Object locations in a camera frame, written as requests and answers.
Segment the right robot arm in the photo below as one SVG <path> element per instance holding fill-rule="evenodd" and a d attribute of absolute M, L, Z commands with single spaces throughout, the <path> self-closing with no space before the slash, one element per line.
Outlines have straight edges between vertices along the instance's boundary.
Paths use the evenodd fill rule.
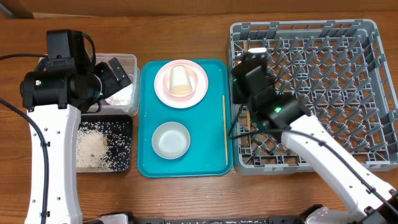
<path fill-rule="evenodd" d="M 396 189 L 349 154 L 302 101 L 277 92 L 275 78 L 267 74 L 265 48 L 243 53 L 231 74 L 238 103 L 247 106 L 256 132 L 271 134 L 304 158 L 347 208 L 316 204 L 297 223 L 397 223 Z"/>

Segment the white napkin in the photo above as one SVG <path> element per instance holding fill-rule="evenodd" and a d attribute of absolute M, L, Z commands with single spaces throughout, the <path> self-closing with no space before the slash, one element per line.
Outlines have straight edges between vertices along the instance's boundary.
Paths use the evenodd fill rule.
<path fill-rule="evenodd" d="M 128 105 L 132 101 L 132 93 L 133 93 L 133 84 L 126 86 L 125 88 L 121 89 L 117 93 L 113 94 L 109 98 L 106 98 L 105 101 L 109 105 Z"/>

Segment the grey bowl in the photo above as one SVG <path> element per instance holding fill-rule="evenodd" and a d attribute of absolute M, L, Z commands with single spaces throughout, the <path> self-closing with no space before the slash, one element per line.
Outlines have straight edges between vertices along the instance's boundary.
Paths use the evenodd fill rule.
<path fill-rule="evenodd" d="M 152 135 L 152 148 L 163 159 L 178 159 L 190 147 L 188 129 L 177 122 L 166 122 L 156 128 Z"/>

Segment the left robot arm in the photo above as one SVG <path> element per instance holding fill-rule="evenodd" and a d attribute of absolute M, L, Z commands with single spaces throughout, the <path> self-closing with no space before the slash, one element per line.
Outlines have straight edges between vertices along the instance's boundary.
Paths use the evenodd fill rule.
<path fill-rule="evenodd" d="M 83 223 L 76 186 L 81 114 L 103 88 L 94 59 L 43 57 L 21 82 L 30 124 L 32 171 L 26 223 Z"/>

